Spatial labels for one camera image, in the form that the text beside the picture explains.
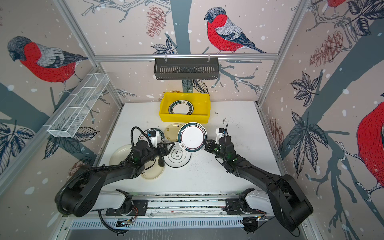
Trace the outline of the green red rim plate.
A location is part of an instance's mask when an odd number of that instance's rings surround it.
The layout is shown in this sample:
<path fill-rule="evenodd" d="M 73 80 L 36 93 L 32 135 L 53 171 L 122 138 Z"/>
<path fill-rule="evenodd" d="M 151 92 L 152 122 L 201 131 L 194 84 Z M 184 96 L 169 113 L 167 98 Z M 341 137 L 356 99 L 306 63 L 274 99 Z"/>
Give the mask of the green red rim plate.
<path fill-rule="evenodd" d="M 171 115 L 192 115 L 194 106 L 189 101 L 178 100 L 170 104 L 169 114 Z"/>
<path fill-rule="evenodd" d="M 204 147 L 207 137 L 207 131 L 203 125 L 195 122 L 186 123 L 178 132 L 178 143 L 186 152 L 194 153 Z"/>

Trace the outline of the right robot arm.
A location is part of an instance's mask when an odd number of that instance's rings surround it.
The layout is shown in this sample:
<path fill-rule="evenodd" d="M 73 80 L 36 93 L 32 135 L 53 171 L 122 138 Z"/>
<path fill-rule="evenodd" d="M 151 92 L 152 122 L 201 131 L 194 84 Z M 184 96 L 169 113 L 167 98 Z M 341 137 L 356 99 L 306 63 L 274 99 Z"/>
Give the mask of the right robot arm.
<path fill-rule="evenodd" d="M 313 206 L 295 179 L 269 173 L 254 166 L 236 153 L 230 136 L 204 140 L 205 151 L 221 159 L 220 164 L 228 173 L 245 179 L 267 193 L 273 213 L 278 222 L 288 231 L 294 231 L 313 212 Z"/>

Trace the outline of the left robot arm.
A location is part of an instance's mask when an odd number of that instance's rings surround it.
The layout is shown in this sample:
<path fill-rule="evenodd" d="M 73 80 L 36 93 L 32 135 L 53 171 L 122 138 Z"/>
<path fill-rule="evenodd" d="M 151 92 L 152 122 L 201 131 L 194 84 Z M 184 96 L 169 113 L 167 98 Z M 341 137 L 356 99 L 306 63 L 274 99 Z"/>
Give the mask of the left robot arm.
<path fill-rule="evenodd" d="M 86 215 L 95 206 L 105 186 L 137 178 L 145 170 L 146 163 L 169 155 L 174 146 L 175 143 L 170 142 L 151 147 L 150 143 L 139 141 L 117 165 L 81 166 L 55 196 L 58 211 L 76 217 Z"/>

